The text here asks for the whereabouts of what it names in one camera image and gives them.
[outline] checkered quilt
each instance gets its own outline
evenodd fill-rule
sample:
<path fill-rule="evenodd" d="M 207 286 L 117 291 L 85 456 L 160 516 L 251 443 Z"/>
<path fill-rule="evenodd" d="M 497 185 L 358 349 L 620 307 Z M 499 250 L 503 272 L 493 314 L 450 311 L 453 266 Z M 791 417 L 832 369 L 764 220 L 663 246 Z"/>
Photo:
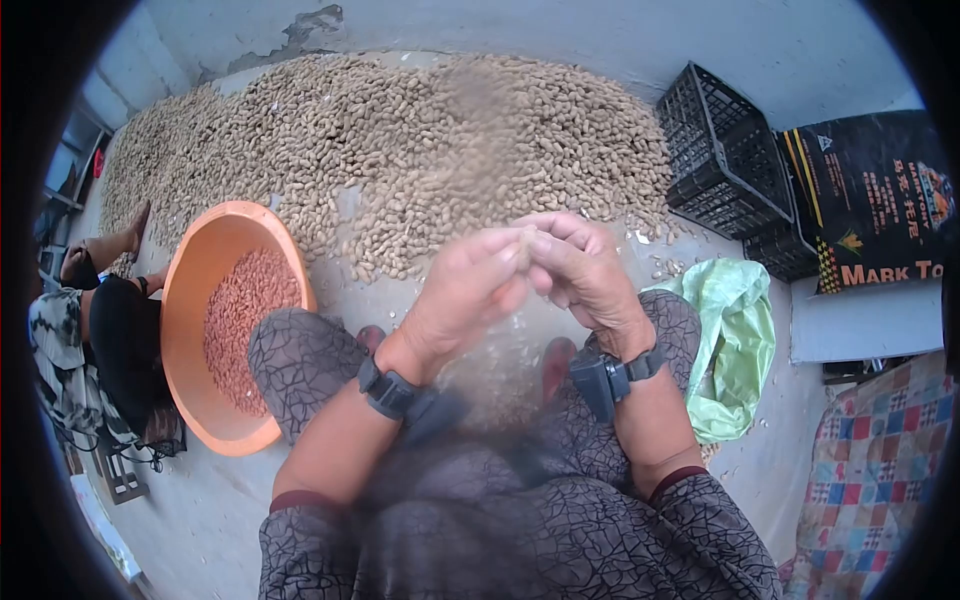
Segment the checkered quilt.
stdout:
<path fill-rule="evenodd" d="M 957 390 L 944 354 L 918 357 L 828 406 L 785 587 L 792 598 L 860 598 L 929 498 Z"/>

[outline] black fertilizer bag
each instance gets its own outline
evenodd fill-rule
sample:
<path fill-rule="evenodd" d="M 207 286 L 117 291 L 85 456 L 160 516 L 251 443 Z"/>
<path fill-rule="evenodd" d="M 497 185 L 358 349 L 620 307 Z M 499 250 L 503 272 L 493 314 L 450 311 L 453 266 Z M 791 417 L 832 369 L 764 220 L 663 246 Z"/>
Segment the black fertilizer bag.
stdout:
<path fill-rule="evenodd" d="M 817 231 L 818 293 L 939 277 L 940 226 L 956 211 L 923 110 L 878 112 L 778 134 L 797 218 Z"/>

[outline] green plastic bag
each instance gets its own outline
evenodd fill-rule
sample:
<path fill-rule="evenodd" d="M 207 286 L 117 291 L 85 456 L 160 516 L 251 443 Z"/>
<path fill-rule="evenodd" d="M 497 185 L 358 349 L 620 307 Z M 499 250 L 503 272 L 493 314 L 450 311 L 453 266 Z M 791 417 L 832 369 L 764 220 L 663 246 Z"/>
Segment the green plastic bag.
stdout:
<path fill-rule="evenodd" d="M 777 345 L 766 269 L 752 260 L 716 258 L 646 289 L 670 290 L 700 313 L 703 332 L 685 399 L 697 440 L 739 438 L 754 419 Z M 704 377 L 711 362 L 713 373 Z"/>

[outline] seated woman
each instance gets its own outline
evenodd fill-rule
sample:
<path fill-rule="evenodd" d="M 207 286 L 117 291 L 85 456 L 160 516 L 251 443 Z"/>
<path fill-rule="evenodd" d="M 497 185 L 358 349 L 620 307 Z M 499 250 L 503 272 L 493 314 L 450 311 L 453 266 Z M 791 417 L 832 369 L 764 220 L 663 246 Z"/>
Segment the seated woman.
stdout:
<path fill-rule="evenodd" d="M 61 427 L 119 444 L 149 446 L 155 458 L 185 450 L 183 425 L 160 364 L 160 301 L 167 267 L 131 279 L 97 274 L 140 247 L 150 205 L 131 226 L 71 246 L 63 287 L 33 301 L 28 333 L 38 395 Z"/>
<path fill-rule="evenodd" d="M 388 392 L 426 390 L 530 287 L 592 329 L 595 350 L 647 357 L 613 423 L 594 417 L 568 376 L 573 343 L 556 338 L 526 428 L 404 447 L 426 413 Z M 399 328 L 369 356 L 365 343 L 300 308 L 253 331 L 251 372 L 293 446 L 260 527 L 260 598 L 780 597 L 684 406 L 697 313 L 664 290 L 637 296 L 609 230 L 541 213 L 451 242 Z"/>

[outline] orange bowl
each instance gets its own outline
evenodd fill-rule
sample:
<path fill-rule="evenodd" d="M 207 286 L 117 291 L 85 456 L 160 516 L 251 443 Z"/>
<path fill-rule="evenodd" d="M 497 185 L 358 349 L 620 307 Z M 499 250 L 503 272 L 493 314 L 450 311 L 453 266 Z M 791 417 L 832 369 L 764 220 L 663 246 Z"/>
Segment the orange bowl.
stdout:
<path fill-rule="evenodd" d="M 213 382 L 204 359 L 204 315 L 213 289 L 251 250 L 282 253 L 300 286 L 300 306 L 317 310 L 297 244 L 269 209 L 254 203 L 217 204 L 187 230 L 163 286 L 160 355 L 180 414 L 197 437 L 227 456 L 253 454 L 276 441 L 274 417 L 237 410 Z"/>

